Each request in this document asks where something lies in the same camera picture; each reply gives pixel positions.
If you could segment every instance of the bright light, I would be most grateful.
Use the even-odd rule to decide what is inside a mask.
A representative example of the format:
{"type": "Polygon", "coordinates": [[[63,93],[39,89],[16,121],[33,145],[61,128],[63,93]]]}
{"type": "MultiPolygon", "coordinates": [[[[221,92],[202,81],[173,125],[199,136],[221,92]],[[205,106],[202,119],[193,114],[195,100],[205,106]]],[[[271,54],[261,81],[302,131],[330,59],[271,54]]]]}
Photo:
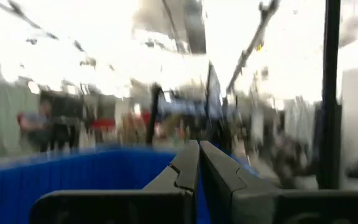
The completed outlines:
{"type": "Polygon", "coordinates": [[[275,109],[276,110],[284,110],[284,101],[283,100],[275,100],[275,109]]]}
{"type": "Polygon", "coordinates": [[[76,94],[75,86],[73,86],[73,85],[68,85],[68,86],[67,86],[67,92],[68,92],[69,94],[76,94]]]}
{"type": "Polygon", "coordinates": [[[48,86],[53,91],[61,91],[62,90],[61,84],[54,83],[54,84],[49,84],[48,86]]]}
{"type": "Polygon", "coordinates": [[[131,95],[131,90],[129,88],[120,88],[119,91],[115,94],[118,98],[127,98],[131,95]]]}
{"type": "Polygon", "coordinates": [[[235,105],[236,104],[236,96],[235,95],[227,95],[227,103],[229,105],[235,105]]]}
{"type": "Polygon", "coordinates": [[[17,79],[19,78],[18,75],[3,75],[5,78],[5,81],[9,82],[9,83],[14,83],[17,81],[17,79]]]}
{"type": "Polygon", "coordinates": [[[89,95],[89,93],[90,93],[87,85],[81,84],[81,90],[84,95],[89,95]]]}
{"type": "Polygon", "coordinates": [[[29,82],[27,85],[29,86],[29,89],[32,93],[40,94],[40,88],[35,82],[29,82]]]}
{"type": "Polygon", "coordinates": [[[164,93],[165,101],[170,103],[171,102],[171,94],[170,93],[164,93]]]}
{"type": "Polygon", "coordinates": [[[134,113],[136,114],[136,115],[140,115],[141,114],[141,111],[140,111],[140,104],[135,104],[135,106],[134,106],[134,113]]]}

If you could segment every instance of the black plastic edge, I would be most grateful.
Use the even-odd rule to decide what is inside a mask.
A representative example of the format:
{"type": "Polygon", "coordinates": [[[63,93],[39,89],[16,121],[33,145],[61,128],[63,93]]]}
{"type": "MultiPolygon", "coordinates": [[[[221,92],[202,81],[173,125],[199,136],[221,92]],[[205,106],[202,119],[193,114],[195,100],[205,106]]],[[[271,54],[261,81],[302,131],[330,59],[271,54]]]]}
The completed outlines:
{"type": "Polygon", "coordinates": [[[355,190],[286,190],[276,207],[274,223],[310,223],[310,215],[313,223],[358,223],[355,190]]]}
{"type": "Polygon", "coordinates": [[[209,160],[209,168],[215,170],[215,173],[219,175],[217,178],[221,178],[231,192],[247,187],[247,184],[237,174],[242,166],[234,159],[208,141],[201,141],[201,152],[209,160]]]}
{"type": "Polygon", "coordinates": [[[195,140],[189,141],[187,147],[182,149],[170,163],[170,167],[178,172],[175,182],[180,189],[194,192],[198,186],[198,173],[200,171],[200,147],[195,140]]]}
{"type": "Polygon", "coordinates": [[[279,190],[267,180],[262,180],[230,158],[211,143],[201,142],[202,178],[207,197],[215,195],[222,205],[217,208],[207,198],[211,223],[271,223],[274,218],[279,190]]]}
{"type": "Polygon", "coordinates": [[[179,174],[175,169],[167,166],[158,176],[156,176],[156,178],[149,182],[143,190],[153,192],[181,192],[182,189],[175,186],[178,176],[179,174]]]}
{"type": "Polygon", "coordinates": [[[153,212],[149,215],[149,219],[155,222],[165,222],[173,219],[173,223],[191,223],[188,218],[188,209],[186,204],[190,200],[183,197],[180,191],[177,192],[148,192],[143,190],[57,190],[42,196],[32,206],[29,214],[30,224],[59,224],[69,223],[65,221],[68,217],[92,217],[95,223],[102,223],[101,220],[114,219],[114,215],[109,210],[109,205],[122,205],[126,200],[129,208],[124,207],[126,212],[129,212],[125,219],[130,220],[131,223],[144,223],[133,222],[133,218],[137,216],[144,217],[145,212],[142,209],[147,209],[153,212]],[[166,207],[175,207],[175,211],[171,214],[157,215],[156,210],[167,209],[166,207]],[[102,216],[95,215],[94,211],[103,214],[102,216]]]}

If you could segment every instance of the blue shirt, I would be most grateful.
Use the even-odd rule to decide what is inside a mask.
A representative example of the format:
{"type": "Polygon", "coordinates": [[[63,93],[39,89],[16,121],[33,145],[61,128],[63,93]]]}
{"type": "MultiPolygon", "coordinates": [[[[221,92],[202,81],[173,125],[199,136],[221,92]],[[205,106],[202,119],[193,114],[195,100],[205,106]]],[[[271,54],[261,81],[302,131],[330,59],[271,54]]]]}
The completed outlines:
{"type": "Polygon", "coordinates": [[[25,114],[24,118],[30,121],[31,123],[37,123],[37,124],[45,124],[48,121],[48,118],[46,116],[38,113],[25,114]]]}

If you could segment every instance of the white curtain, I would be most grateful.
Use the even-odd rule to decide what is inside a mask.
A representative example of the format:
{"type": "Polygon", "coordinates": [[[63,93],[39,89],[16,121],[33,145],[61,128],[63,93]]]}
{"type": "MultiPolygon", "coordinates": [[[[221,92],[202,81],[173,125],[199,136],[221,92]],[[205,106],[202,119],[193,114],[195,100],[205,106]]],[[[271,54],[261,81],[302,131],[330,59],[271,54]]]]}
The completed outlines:
{"type": "Polygon", "coordinates": [[[314,112],[316,108],[303,100],[285,103],[285,134],[300,142],[313,144],[314,112]]]}
{"type": "Polygon", "coordinates": [[[17,115],[36,113],[38,103],[39,95],[31,93],[26,86],[0,83],[0,157],[19,156],[30,151],[20,146],[17,115]]]}

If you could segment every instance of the red object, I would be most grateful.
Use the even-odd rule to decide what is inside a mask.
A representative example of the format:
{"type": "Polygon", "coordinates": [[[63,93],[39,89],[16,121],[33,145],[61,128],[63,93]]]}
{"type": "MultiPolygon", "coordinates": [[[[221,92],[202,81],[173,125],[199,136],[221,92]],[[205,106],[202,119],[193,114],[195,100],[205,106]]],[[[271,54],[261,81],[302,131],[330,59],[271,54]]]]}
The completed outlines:
{"type": "Polygon", "coordinates": [[[16,116],[16,120],[17,120],[18,125],[20,125],[20,123],[22,122],[22,118],[23,118],[23,114],[22,114],[22,113],[19,113],[19,114],[16,116]]]}
{"type": "Polygon", "coordinates": [[[116,122],[113,119],[97,119],[93,121],[92,128],[114,128],[116,122]]]}
{"type": "Polygon", "coordinates": [[[142,114],[142,119],[145,125],[147,125],[150,121],[150,113],[144,113],[142,114]]]}

